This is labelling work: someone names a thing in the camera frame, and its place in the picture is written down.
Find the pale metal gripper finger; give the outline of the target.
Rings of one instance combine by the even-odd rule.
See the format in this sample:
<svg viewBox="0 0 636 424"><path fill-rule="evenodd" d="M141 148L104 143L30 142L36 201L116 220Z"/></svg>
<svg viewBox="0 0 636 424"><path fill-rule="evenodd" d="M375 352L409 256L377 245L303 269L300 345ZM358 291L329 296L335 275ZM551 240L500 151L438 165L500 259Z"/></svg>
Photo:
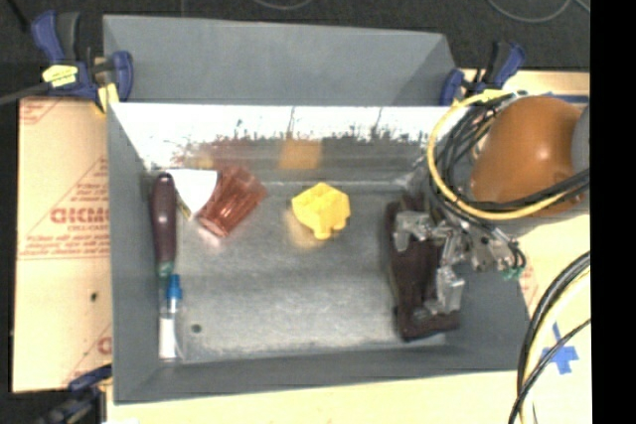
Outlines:
<svg viewBox="0 0 636 424"><path fill-rule="evenodd" d="M425 301L432 315L449 315L461 309L465 279L459 277L451 265L442 265L435 274L435 296Z"/></svg>
<svg viewBox="0 0 636 424"><path fill-rule="evenodd" d="M398 212L394 221L394 246L396 250L407 250L411 239L416 241L438 240L439 232L435 228L428 212Z"/></svg>

